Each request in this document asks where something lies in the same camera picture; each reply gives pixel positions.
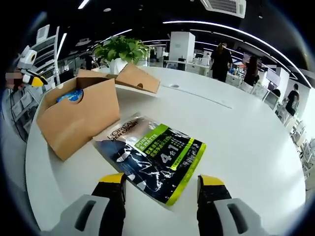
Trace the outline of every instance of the green leaves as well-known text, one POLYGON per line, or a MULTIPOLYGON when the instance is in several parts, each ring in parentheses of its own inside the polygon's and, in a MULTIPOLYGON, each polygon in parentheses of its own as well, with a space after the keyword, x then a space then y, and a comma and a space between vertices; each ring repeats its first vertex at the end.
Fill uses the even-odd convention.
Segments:
POLYGON ((140 59, 147 55, 147 46, 133 38, 116 36, 106 40, 103 45, 97 45, 93 53, 108 62, 121 58, 127 62, 137 64, 140 59))
POLYGON ((136 49, 136 44, 135 43, 128 43, 128 46, 129 46, 131 51, 136 49))
POLYGON ((107 60, 112 61, 112 59, 115 59, 114 57, 116 56, 116 51, 115 49, 111 49, 108 54, 107 54, 107 60))
POLYGON ((126 60, 127 52, 119 53, 119 57, 123 60, 126 60))

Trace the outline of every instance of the round white table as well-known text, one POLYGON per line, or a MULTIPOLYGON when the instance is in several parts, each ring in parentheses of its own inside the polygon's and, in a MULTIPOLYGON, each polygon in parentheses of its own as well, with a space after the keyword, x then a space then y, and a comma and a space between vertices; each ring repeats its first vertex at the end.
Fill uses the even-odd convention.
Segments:
MULTIPOLYGON (((305 203, 305 182, 295 146, 272 110, 254 96, 208 77, 141 68, 160 79, 161 86, 156 95, 117 86, 121 118, 141 112, 203 141, 207 148, 186 189, 170 208, 126 183, 123 235, 199 235, 199 174, 220 178, 233 198, 242 199, 261 216, 269 233, 288 229, 305 203)), ((27 189, 40 229, 49 230, 68 205, 91 194, 101 177, 116 171, 91 143, 62 162, 48 147, 35 120, 27 144, 27 189)))

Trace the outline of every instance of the open cardboard box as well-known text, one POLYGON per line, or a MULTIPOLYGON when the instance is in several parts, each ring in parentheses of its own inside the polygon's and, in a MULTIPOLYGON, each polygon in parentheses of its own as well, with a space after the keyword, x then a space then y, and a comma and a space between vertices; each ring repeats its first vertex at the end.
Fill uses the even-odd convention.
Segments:
POLYGON ((93 136, 120 119, 115 83, 153 93, 159 87, 159 80, 128 64, 118 76, 80 70, 76 78, 45 95, 36 121, 61 160, 67 160, 93 136), (83 90, 80 100, 63 99, 57 103, 57 98, 76 89, 83 90))

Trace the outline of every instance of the air conditioner vent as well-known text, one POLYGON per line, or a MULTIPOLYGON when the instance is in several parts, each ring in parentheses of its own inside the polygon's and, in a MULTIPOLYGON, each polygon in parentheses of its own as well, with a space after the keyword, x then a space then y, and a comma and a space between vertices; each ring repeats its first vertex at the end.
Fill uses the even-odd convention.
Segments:
POLYGON ((246 0, 200 0, 206 10, 245 18, 246 0))
POLYGON ((236 2, 232 0, 209 0, 213 9, 236 13, 236 2))

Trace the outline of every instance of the black ceiling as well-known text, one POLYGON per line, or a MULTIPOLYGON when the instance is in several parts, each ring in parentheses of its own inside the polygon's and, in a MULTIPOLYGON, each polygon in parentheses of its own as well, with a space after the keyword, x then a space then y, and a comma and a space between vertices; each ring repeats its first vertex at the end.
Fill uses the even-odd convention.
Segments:
MULTIPOLYGON (((301 3, 303 1, 299 1, 301 10, 304 6, 301 3)), ((60 26, 59 40, 63 33, 67 33, 59 59, 67 57, 71 51, 86 51, 87 47, 94 45, 96 41, 128 29, 133 30, 126 33, 126 36, 143 41, 168 39, 171 31, 197 29, 220 32, 242 39, 271 54, 287 67, 291 66, 267 46, 229 29, 199 24, 162 24, 164 21, 191 20, 219 23, 253 34, 279 49, 299 68, 315 72, 312 55, 314 45, 309 43, 315 38, 311 30, 305 26, 307 19, 303 19, 301 14, 296 14, 302 12, 297 4, 293 7, 285 4, 286 1, 272 1, 271 4, 266 0, 247 0, 246 16, 241 19, 207 11, 200 0, 90 0, 83 9, 79 10, 78 6, 81 2, 82 0, 51 0, 38 7, 38 10, 46 12, 47 15, 42 14, 46 17, 36 25, 36 29, 50 24, 52 32, 56 26, 60 26), (103 12, 105 8, 111 8, 111 11, 103 12), (258 17, 259 13, 262 14, 262 19, 258 17), (76 43, 81 38, 90 38, 92 41, 90 44, 76 47, 76 43)), ((311 10, 312 7, 309 7, 309 10, 303 9, 303 12, 308 14, 311 10)), ((262 58, 264 64, 275 64, 269 56, 231 38, 205 32, 192 31, 192 33, 196 36, 196 41, 218 43, 225 40, 230 48, 256 54, 262 58)), ((34 36, 28 38, 27 43, 33 44, 34 40, 34 36)), ((196 44, 196 47, 208 48, 201 44, 196 44)), ((298 73, 295 75, 306 85, 298 73)))

